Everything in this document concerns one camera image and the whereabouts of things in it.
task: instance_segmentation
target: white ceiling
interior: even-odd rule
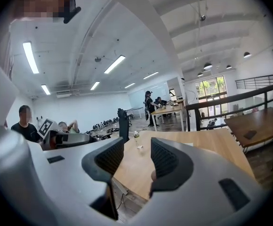
[[[200,0],[206,20],[200,22],[199,29],[198,0],[148,1],[161,18],[167,33],[164,41],[169,38],[173,43],[170,47],[174,46],[174,56],[184,73],[199,73],[206,62],[217,64],[218,72],[228,64],[234,67],[242,39],[263,19],[256,0]],[[157,37],[162,31],[159,21],[144,22],[146,18],[132,13],[120,0],[76,0],[76,4],[82,10],[69,24],[62,20],[12,24],[13,82],[28,96],[44,96],[41,84],[52,93],[71,89],[86,94],[95,81],[100,84],[94,92],[125,91],[125,86],[139,85],[145,76],[156,71],[163,74],[175,66]],[[27,40],[32,42],[39,74],[31,72],[25,57],[22,44]],[[126,59],[104,74],[119,55]]]

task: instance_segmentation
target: cable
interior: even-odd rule
[[[124,196],[124,194],[122,194],[122,197],[121,197],[121,203],[119,204],[119,206],[118,206],[117,210],[119,209],[119,207],[120,207],[120,206],[121,206],[121,204],[122,204],[122,199],[123,199],[123,196]]]

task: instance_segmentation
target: railing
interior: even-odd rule
[[[270,99],[270,100],[267,99],[267,92],[272,91],[272,90],[273,90],[273,85],[270,85],[270,86],[267,86],[267,87],[264,87],[264,88],[261,88],[261,89],[256,89],[256,90],[249,91],[249,92],[246,92],[246,93],[221,98],[221,99],[218,99],[218,100],[212,100],[212,101],[187,105],[186,106],[186,111],[187,111],[187,128],[188,128],[188,131],[190,131],[190,118],[189,118],[189,111],[190,110],[195,111],[196,130],[214,129],[214,128],[219,128],[219,127],[224,127],[224,126],[226,126],[226,124],[222,124],[222,125],[219,125],[219,126],[211,126],[211,127],[201,127],[200,126],[200,120],[212,119],[212,118],[216,118],[216,117],[223,117],[223,116],[227,116],[227,115],[230,115],[230,114],[243,112],[243,111],[246,111],[246,110],[249,110],[249,109],[252,109],[252,108],[255,108],[255,107],[259,107],[259,106],[262,106],[262,105],[264,105],[264,108],[267,108],[267,104],[273,101],[273,99]],[[243,100],[243,99],[246,99],[246,98],[249,98],[249,97],[254,97],[254,96],[257,96],[257,95],[260,95],[260,94],[264,94],[264,102],[262,102],[260,104],[253,105],[253,106],[250,106],[250,107],[247,107],[247,108],[242,108],[240,110],[232,111],[232,112],[228,112],[228,113],[224,113],[224,114],[213,115],[213,116],[208,116],[208,117],[203,117],[203,118],[201,118],[201,116],[200,116],[200,112],[199,112],[200,108],[205,108],[205,107],[209,107],[209,106],[221,105],[221,104],[225,104],[225,103],[229,103],[229,102]]]
[[[237,80],[237,89],[261,89],[273,85],[273,74]]]

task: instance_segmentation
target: floor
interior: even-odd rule
[[[134,131],[152,130],[154,127],[148,127],[149,120],[146,121],[145,117],[139,118],[138,115],[131,120],[132,126],[129,128],[129,138],[133,137]],[[157,124],[160,125],[158,131],[181,131],[180,117],[171,116],[164,119],[164,123],[161,122],[161,118],[157,119]],[[104,128],[102,131],[94,132],[94,134],[104,134],[109,128],[118,127],[118,124],[113,124]],[[119,132],[114,132],[112,137],[118,137]],[[258,149],[245,153],[249,164],[254,172],[256,180],[265,189],[273,188],[273,171],[271,171],[273,163],[273,142],[260,147]],[[116,207],[120,205],[122,193],[119,188],[114,185],[114,198]],[[141,208],[146,204],[146,200],[138,197],[128,190],[128,194],[122,198],[122,204],[118,209],[120,223],[127,223],[130,218],[136,215]]]

